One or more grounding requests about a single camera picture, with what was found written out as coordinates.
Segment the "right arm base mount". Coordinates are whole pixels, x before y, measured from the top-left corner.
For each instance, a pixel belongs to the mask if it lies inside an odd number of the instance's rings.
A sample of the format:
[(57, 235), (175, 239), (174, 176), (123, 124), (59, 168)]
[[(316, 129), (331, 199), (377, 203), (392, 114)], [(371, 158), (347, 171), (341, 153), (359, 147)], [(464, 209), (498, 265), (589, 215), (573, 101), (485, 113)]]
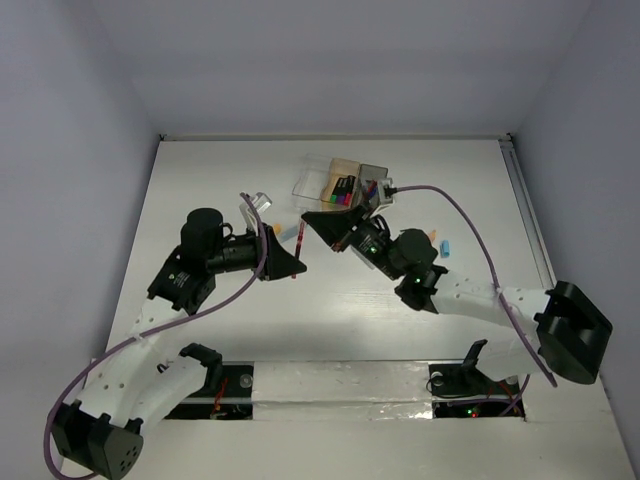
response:
[(436, 419), (526, 418), (519, 380), (493, 380), (477, 368), (487, 343), (474, 342), (463, 360), (429, 366), (425, 388)]

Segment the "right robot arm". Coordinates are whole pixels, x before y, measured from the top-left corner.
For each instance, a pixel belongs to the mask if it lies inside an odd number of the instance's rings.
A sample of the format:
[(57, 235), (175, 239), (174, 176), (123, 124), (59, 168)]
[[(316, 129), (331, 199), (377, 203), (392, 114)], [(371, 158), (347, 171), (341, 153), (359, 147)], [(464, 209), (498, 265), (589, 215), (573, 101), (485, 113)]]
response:
[(460, 368), (468, 390), (482, 392), (496, 380), (536, 371), (577, 384), (596, 381), (613, 326), (578, 286), (559, 281), (551, 289), (523, 289), (474, 281), (438, 265), (424, 231), (409, 228), (393, 237), (386, 220), (363, 207), (306, 212), (302, 219), (333, 251), (352, 249), (397, 281), (395, 293), (409, 308), (514, 331), (509, 342), (472, 344)]

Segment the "orange plastic container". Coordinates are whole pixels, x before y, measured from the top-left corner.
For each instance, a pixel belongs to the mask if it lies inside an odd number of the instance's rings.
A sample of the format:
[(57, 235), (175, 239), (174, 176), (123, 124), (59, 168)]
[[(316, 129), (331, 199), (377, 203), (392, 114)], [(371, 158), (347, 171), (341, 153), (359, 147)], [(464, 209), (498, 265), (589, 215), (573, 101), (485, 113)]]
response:
[(323, 211), (341, 211), (351, 206), (361, 164), (354, 160), (332, 158), (326, 183), (321, 192), (321, 209)]

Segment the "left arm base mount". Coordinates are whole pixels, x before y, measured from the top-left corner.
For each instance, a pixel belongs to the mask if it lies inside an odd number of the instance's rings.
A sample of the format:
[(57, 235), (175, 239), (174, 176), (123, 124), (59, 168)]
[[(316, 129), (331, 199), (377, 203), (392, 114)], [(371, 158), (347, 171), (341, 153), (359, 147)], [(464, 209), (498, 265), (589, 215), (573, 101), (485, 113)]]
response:
[(251, 420), (253, 363), (225, 363), (217, 387), (206, 384), (183, 400), (167, 420)]

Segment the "clear plastic container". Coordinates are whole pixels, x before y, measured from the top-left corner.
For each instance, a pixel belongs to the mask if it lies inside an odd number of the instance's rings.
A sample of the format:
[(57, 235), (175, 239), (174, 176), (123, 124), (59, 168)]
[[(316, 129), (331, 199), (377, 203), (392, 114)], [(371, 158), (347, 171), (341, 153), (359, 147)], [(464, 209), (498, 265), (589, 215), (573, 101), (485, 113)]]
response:
[(329, 181), (330, 166), (331, 158), (327, 156), (307, 154), (302, 158), (291, 192), (293, 206), (300, 213), (323, 210), (322, 197)]

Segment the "blue eraser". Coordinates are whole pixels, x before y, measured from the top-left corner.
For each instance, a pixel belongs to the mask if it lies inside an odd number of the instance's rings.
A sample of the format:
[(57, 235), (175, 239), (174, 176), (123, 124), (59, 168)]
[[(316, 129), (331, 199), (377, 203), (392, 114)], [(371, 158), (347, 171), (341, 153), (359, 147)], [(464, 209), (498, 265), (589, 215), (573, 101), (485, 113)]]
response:
[(451, 255), (450, 243), (448, 240), (442, 240), (440, 243), (440, 256), (442, 258), (449, 258)]

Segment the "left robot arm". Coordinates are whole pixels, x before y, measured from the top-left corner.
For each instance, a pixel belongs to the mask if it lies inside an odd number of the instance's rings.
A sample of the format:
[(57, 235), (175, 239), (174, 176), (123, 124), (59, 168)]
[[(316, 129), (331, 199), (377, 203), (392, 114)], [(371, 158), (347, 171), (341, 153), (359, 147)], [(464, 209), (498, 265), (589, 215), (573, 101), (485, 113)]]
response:
[(122, 479), (138, 461), (145, 435), (183, 400), (223, 390), (221, 354), (199, 343), (181, 346), (171, 334), (197, 316), (218, 275), (242, 270), (253, 281), (272, 281), (307, 267), (265, 223), (236, 235), (219, 211), (190, 212), (127, 339), (97, 361), (98, 373), (75, 399), (58, 401), (49, 414), (47, 445), (92, 477)]

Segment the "dark grey plastic container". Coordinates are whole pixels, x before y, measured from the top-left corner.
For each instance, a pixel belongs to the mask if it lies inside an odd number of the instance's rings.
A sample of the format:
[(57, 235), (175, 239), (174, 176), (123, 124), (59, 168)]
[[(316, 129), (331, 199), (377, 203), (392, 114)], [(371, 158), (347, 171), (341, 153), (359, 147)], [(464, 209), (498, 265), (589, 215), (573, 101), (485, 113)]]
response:
[(382, 178), (386, 178), (388, 175), (388, 168), (378, 165), (361, 164), (358, 173), (358, 186), (356, 193), (360, 201), (369, 200), (371, 198), (366, 197), (366, 191), (372, 181), (377, 181)]

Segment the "red patterned pen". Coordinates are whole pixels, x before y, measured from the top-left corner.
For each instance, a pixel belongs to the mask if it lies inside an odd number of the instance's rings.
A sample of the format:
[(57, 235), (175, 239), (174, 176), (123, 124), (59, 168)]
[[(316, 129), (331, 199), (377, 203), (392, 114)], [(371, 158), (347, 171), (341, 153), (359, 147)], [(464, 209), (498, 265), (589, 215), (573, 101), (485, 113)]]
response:
[(306, 228), (306, 223), (304, 222), (304, 220), (301, 220), (299, 222), (299, 229), (298, 229), (298, 234), (297, 234), (297, 239), (296, 239), (296, 245), (295, 245), (295, 250), (294, 250), (294, 257), (297, 261), (300, 260), (300, 255), (301, 255), (301, 249), (302, 249), (302, 243), (303, 243), (303, 239), (304, 239), (304, 232), (305, 232), (305, 228)]

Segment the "aluminium rail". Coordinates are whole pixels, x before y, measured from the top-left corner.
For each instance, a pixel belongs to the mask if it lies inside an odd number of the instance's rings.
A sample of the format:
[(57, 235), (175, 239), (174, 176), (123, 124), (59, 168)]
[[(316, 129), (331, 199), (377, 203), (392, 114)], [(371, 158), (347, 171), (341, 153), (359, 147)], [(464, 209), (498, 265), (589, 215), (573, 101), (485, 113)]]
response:
[(487, 187), (485, 206), (491, 224), (490, 250), (492, 308), (504, 331), (491, 341), (485, 356), (503, 364), (534, 364), (531, 353), (540, 345), (533, 314), (549, 300), (542, 293), (554, 286), (551, 266), (539, 222), (512, 141), (494, 142), (495, 168)]

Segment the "blue glue tube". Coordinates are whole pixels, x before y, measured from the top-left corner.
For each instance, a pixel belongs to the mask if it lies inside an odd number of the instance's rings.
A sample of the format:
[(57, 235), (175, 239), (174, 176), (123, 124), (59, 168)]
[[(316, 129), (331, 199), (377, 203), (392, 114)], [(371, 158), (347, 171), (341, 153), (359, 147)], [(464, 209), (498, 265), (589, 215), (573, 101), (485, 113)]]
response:
[(282, 242), (286, 242), (288, 240), (296, 238), (298, 236), (298, 232), (299, 232), (299, 228), (298, 227), (289, 228), (289, 229), (283, 231), (279, 235), (279, 240), (282, 241)]

